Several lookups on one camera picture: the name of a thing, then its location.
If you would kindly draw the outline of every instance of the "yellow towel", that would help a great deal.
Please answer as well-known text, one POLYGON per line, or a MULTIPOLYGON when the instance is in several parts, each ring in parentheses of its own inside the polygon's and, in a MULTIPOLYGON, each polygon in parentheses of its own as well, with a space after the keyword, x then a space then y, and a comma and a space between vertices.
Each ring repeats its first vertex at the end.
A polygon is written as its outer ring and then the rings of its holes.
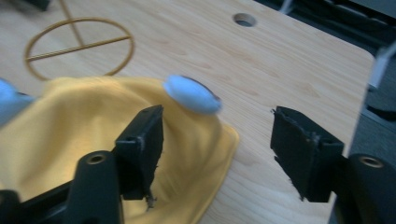
POLYGON ((126 223, 195 223, 216 195, 239 142, 215 115, 183 108, 146 77, 58 78, 0 130, 0 188, 23 201, 73 178, 85 154, 114 147, 138 111, 163 105, 163 154, 152 192, 123 203, 126 223))

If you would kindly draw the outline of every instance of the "wooden table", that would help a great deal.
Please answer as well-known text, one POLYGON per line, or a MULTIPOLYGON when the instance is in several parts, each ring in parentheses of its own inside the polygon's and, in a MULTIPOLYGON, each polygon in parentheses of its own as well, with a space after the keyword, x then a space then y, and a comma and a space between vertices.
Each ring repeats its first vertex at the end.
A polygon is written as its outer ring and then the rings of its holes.
MULTIPOLYGON (((39 95, 45 82, 27 72, 24 47, 38 32, 64 20, 64 14, 56 1, 47 12, 9 4, 0 7, 0 76, 20 91, 39 95)), ((134 35, 134 57, 117 76, 182 74, 222 99, 219 116, 240 133, 241 143, 202 223, 327 223, 332 205, 301 202, 275 162, 270 111, 283 105, 303 112, 346 143, 347 154, 373 62, 368 52, 250 0, 67 4, 74 17, 108 18, 134 35), (237 13, 251 15, 256 25, 236 24, 237 13)), ((87 42, 117 35, 105 26, 78 29, 87 42)), ((47 36, 37 51, 76 44, 64 27, 47 36)), ((120 62, 126 46, 99 47, 36 66, 53 77, 93 76, 120 62)))

